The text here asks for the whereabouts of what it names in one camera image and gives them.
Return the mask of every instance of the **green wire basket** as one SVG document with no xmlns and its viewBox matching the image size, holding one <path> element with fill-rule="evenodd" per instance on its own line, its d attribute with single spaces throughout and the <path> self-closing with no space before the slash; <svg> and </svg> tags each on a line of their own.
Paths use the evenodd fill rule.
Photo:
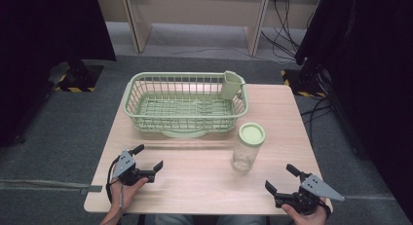
<svg viewBox="0 0 413 225">
<path fill-rule="evenodd" d="M 232 130 L 248 111 L 248 94 L 232 71 L 144 72 L 128 83 L 123 108 L 139 131 L 199 137 Z"/>
</svg>

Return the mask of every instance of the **gray carpet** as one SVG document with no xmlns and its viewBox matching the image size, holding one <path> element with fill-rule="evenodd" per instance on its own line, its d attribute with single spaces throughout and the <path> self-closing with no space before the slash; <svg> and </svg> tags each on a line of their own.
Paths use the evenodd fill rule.
<svg viewBox="0 0 413 225">
<path fill-rule="evenodd" d="M 0 224 L 98 223 L 103 214 L 84 211 L 86 190 L 82 188 L 92 182 L 122 93 L 133 75 L 143 71 L 232 70 L 250 84 L 282 84 L 281 70 L 299 68 L 292 63 L 279 65 L 260 60 L 139 56 L 118 56 L 117 62 L 88 60 L 87 64 L 105 66 L 93 93 L 52 93 L 27 128 L 26 142 L 0 149 L 0 179 L 53 180 L 79 185 L 75 188 L 2 185 Z M 64 69 L 64 65 L 58 66 L 52 74 L 58 78 Z M 318 102 L 309 97 L 295 98 L 301 112 L 312 110 Z M 303 116 L 304 122 L 308 119 L 309 116 Z M 327 224 L 411 224 L 372 163 L 353 153 L 334 111 L 311 124 L 322 176 L 347 197 L 343 203 L 333 202 L 334 212 Z M 310 123 L 306 128 L 310 135 Z M 136 219 L 137 215 L 131 215 L 124 224 L 135 224 Z M 277 224 L 288 222 L 285 218 L 273 220 Z"/>
</svg>

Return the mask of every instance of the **green lid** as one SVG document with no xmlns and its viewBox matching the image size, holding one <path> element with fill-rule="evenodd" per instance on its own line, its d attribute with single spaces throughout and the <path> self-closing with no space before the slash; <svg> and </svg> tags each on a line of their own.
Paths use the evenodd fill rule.
<svg viewBox="0 0 413 225">
<path fill-rule="evenodd" d="M 259 147 L 265 139 L 264 129 L 255 123 L 245 123 L 239 130 L 240 140 L 250 147 Z"/>
</svg>

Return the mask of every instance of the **dish rack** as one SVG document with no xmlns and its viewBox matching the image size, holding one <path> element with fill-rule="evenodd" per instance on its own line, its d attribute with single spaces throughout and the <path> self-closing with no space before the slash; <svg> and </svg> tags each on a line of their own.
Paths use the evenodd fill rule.
<svg viewBox="0 0 413 225">
<path fill-rule="evenodd" d="M 248 94 L 232 71 L 144 72 L 128 83 L 123 109 L 139 131 L 199 137 L 232 130 L 248 111 Z"/>
</svg>

